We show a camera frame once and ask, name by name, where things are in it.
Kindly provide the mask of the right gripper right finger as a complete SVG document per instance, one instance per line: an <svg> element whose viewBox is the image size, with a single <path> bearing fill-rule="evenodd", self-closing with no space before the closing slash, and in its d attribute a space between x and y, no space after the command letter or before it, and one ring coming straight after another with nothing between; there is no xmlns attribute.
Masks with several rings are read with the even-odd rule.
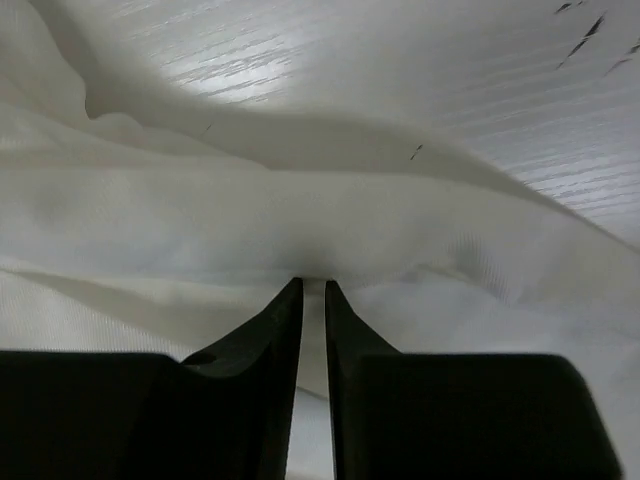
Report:
<svg viewBox="0 0 640 480"><path fill-rule="evenodd" d="M548 354L403 353L325 287L339 479L619 479L590 390Z"/></svg>

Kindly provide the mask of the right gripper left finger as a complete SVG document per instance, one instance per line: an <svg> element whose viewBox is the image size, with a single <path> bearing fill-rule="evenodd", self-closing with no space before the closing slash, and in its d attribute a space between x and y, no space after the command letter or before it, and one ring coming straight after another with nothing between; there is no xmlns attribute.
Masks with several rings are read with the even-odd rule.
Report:
<svg viewBox="0 0 640 480"><path fill-rule="evenodd" d="M281 479L303 316L291 280L256 316L176 361L5 351L5 479Z"/></svg>

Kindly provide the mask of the white pleated skirt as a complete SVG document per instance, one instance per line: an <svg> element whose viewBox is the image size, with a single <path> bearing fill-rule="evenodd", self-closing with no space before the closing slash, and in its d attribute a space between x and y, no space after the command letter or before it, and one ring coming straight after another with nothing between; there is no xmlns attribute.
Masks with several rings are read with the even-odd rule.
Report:
<svg viewBox="0 0 640 480"><path fill-rule="evenodd" d="M404 350L565 356L637 478L638 3L2 3L3 347L180 359L292 276L289 478L329 279Z"/></svg>

